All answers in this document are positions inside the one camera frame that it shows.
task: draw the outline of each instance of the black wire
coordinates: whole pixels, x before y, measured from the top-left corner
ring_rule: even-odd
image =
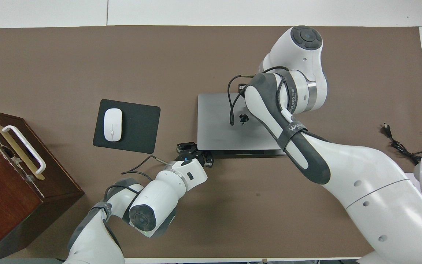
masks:
[[[245,86],[240,92],[239,94],[236,96],[236,99],[234,100],[234,102],[232,102],[231,100],[231,84],[232,82],[234,82],[234,80],[236,80],[237,78],[253,78],[250,76],[242,76],[242,75],[236,75],[234,78],[232,78],[229,81],[229,84],[227,85],[227,98],[229,99],[229,106],[231,107],[231,111],[229,112],[229,123],[231,125],[234,125],[235,122],[235,118],[234,118],[234,106],[236,105],[237,99],[239,99],[239,97],[245,92],[245,89],[247,88],[247,86]]]
[[[121,188],[123,188],[123,189],[130,190],[130,191],[134,192],[135,194],[139,194],[139,192],[138,192],[138,191],[135,191],[135,190],[131,189],[130,187],[126,187],[126,186],[123,186],[123,185],[113,184],[113,185],[110,185],[110,186],[109,186],[109,187],[105,190],[105,193],[104,193],[104,201],[107,199],[107,194],[108,194],[108,191],[110,191],[110,189],[112,189],[113,187],[121,187]]]
[[[408,157],[414,165],[419,164],[422,156],[419,156],[418,154],[422,154],[422,151],[411,153],[407,150],[407,148],[403,144],[394,140],[392,137],[392,131],[390,130],[390,125],[387,125],[384,123],[384,126],[382,127],[382,132],[385,134],[386,137],[388,137],[392,141],[390,146],[395,148],[398,152],[400,152],[404,156]]]
[[[286,78],[279,73],[276,73],[276,74],[279,75],[282,79],[281,82],[280,82],[280,85],[278,85],[278,89],[276,90],[276,104],[277,104],[278,109],[280,111],[282,111],[283,108],[281,107],[281,100],[280,100],[281,87],[283,86],[283,83],[284,83],[284,86],[286,87],[286,94],[288,95],[288,98],[289,98],[289,88],[288,88],[288,83],[286,82]]]
[[[147,174],[145,174],[144,172],[139,172],[139,171],[135,171],[135,170],[128,170],[127,172],[122,172],[122,175],[127,174],[127,173],[137,173],[137,174],[141,174],[143,176],[145,176],[147,179],[149,179],[150,182],[152,182],[151,177],[149,177]]]
[[[286,68],[286,67],[283,67],[283,66],[276,66],[276,67],[270,67],[269,69],[266,69],[266,70],[264,70],[263,71],[263,73],[265,73],[265,72],[269,72],[270,70],[276,70],[276,69],[283,69],[283,70],[287,70],[287,71],[289,71],[289,69],[288,68]],[[280,74],[278,74],[280,77],[282,77],[282,79],[283,79],[283,81],[282,82],[280,82],[280,85],[279,85],[279,87],[278,87],[278,105],[279,105],[279,91],[280,91],[280,89],[281,89],[281,86],[282,86],[282,84],[284,83],[285,84],[285,86],[286,86],[286,90],[287,90],[287,92],[288,92],[288,96],[289,96],[289,88],[288,88],[288,83],[286,82],[286,78],[284,78],[284,76],[282,76],[282,75],[280,75]],[[239,94],[236,96],[236,98],[234,99],[234,102],[232,102],[232,100],[231,100],[231,92],[230,92],[230,90],[231,90],[231,84],[232,84],[232,82],[234,82],[234,80],[236,80],[237,78],[240,78],[240,77],[242,77],[242,78],[252,78],[252,77],[250,77],[250,76],[242,76],[242,75],[236,75],[235,77],[233,77],[230,81],[229,81],[229,84],[227,85],[227,98],[229,99],[229,106],[230,106],[230,108],[231,108],[231,110],[230,110],[230,112],[229,112],[229,123],[231,124],[231,125],[234,125],[234,123],[236,122],[236,120],[235,120],[235,117],[234,117],[234,106],[236,105],[236,102],[237,102],[237,99],[239,99],[239,97],[245,92],[245,90],[246,90],[246,88],[247,88],[247,86],[245,86],[240,92],[239,92]]]
[[[283,66],[276,66],[276,67],[270,67],[269,69],[264,70],[262,73],[269,72],[270,70],[276,70],[276,69],[283,69],[283,70],[287,70],[287,71],[289,71],[289,69],[288,69],[288,68],[286,68],[286,67],[283,67]]]
[[[321,137],[321,136],[318,136],[318,135],[315,135],[315,134],[313,134],[313,133],[311,133],[311,132],[309,132],[309,131],[307,131],[307,130],[305,130],[305,129],[302,129],[301,130],[301,132],[302,133],[304,133],[304,134],[308,134],[309,136],[311,136],[311,137],[315,137],[316,139],[318,139],[318,140],[321,140],[321,141],[324,141],[324,142],[330,142],[330,141],[328,141],[328,140],[326,140],[326,139],[324,139],[323,137]]]
[[[155,156],[153,156],[153,155],[150,155],[149,157],[147,157],[146,159],[144,159],[138,166],[136,166],[136,167],[134,167],[133,169],[130,169],[130,170],[127,170],[126,172],[122,172],[122,174],[126,174],[126,173],[128,173],[128,172],[130,172],[130,171],[134,171],[135,169],[137,169],[137,168],[139,168],[139,167],[141,167],[141,165],[143,165],[148,159],[150,159],[150,158],[154,158],[154,159],[157,159],[157,157],[155,157]]]
[[[133,169],[127,170],[126,172],[122,172],[122,175],[127,174],[127,173],[137,173],[137,174],[141,174],[141,175],[145,176],[147,179],[149,179],[150,182],[152,182],[151,177],[149,177],[147,174],[145,174],[144,172],[139,172],[139,171],[135,170],[135,169],[141,167],[141,165],[143,165],[150,158],[154,158],[154,159],[158,160],[157,157],[150,155],[146,159],[144,159],[138,166],[134,167]]]

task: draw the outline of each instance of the black mouse pad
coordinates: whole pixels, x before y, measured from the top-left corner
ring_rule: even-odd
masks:
[[[110,108],[122,111],[122,137],[117,142],[110,142],[104,137],[104,114]],[[159,115],[160,108],[157,106],[102,99],[92,144],[152,154],[156,146]]]

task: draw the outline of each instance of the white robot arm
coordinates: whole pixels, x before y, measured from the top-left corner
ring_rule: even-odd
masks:
[[[322,38],[312,28],[289,29],[241,94],[251,114],[298,169],[345,207],[375,252],[361,264],[422,264],[422,196],[400,167],[368,147],[327,142],[292,114],[325,102]]]
[[[124,264],[119,243],[107,226],[121,218],[147,237],[162,235],[175,217],[178,200],[208,177],[197,159],[172,161],[156,179],[142,187],[132,178],[109,187],[76,228],[69,241],[65,264]]]

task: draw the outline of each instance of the table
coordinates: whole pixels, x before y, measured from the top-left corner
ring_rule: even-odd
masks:
[[[104,189],[146,157],[92,145],[101,99],[161,107],[155,155],[171,160],[177,143],[196,140],[197,95],[225,92],[234,75],[255,73],[287,29],[0,29],[0,112],[24,116],[86,193],[17,257],[66,256],[70,234]],[[380,149],[411,172],[378,129],[388,122],[408,149],[422,150],[418,28],[316,29],[330,90],[320,110],[298,120],[332,142]],[[142,169],[155,175],[161,165]],[[159,239],[110,221],[125,257],[316,259],[372,251],[339,202],[286,157],[217,160],[207,173]]]

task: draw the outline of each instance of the brown wooden box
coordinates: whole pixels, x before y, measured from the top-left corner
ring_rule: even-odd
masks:
[[[38,166],[35,157],[13,131],[7,133],[20,149],[0,132],[0,259],[25,248],[84,195],[22,118],[0,113],[0,126],[7,125],[19,129],[47,168],[37,175],[45,179],[35,177],[27,165]]]

